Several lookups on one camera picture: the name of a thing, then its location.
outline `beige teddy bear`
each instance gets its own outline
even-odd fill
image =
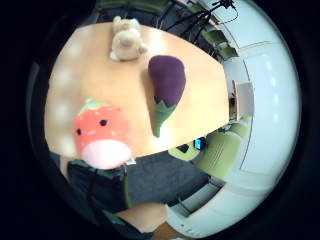
[[[114,37],[110,58],[114,61],[132,60],[138,58],[148,49],[142,42],[140,24],[136,19],[113,19]]]
[[[113,19],[113,34],[128,30],[128,29],[136,29],[138,32],[140,32],[140,23],[137,19],[121,19],[120,16],[116,16]]]

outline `table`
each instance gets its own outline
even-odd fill
[[[118,106],[133,127],[135,157],[161,152],[225,125],[229,121],[223,67],[207,53],[170,33],[142,26],[149,51],[139,59],[109,59],[112,23],[78,28],[59,54],[49,79],[45,137],[50,151],[80,159],[73,140],[73,121],[87,98]],[[152,134],[154,90],[147,74],[157,54],[178,57],[186,68],[186,86],[161,136]]]

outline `strawberry plush toy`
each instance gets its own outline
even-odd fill
[[[117,168],[132,158],[131,127],[119,108],[88,99],[73,132],[81,158],[94,168]]]

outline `stuffed toy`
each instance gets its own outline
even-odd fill
[[[132,158],[131,127],[117,107],[88,99],[73,132],[81,158],[94,168],[117,168]]]
[[[114,61],[133,60],[148,49],[142,42],[140,24],[136,19],[113,19],[113,33],[110,58]]]
[[[176,57],[156,55],[148,64],[148,73],[155,91],[155,131],[160,136],[162,123],[174,112],[179,103],[186,76],[184,65]]]
[[[117,34],[120,31],[136,29],[140,32],[140,23],[137,19],[121,19],[120,16],[116,16],[113,19],[113,34]]]
[[[112,40],[110,58],[114,61],[133,60],[148,49],[136,29],[118,32]]]

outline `purple eggplant plush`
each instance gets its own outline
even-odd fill
[[[159,137],[162,123],[173,113],[181,99],[186,76],[181,60],[164,55],[150,59],[148,73],[155,90],[154,135]]]

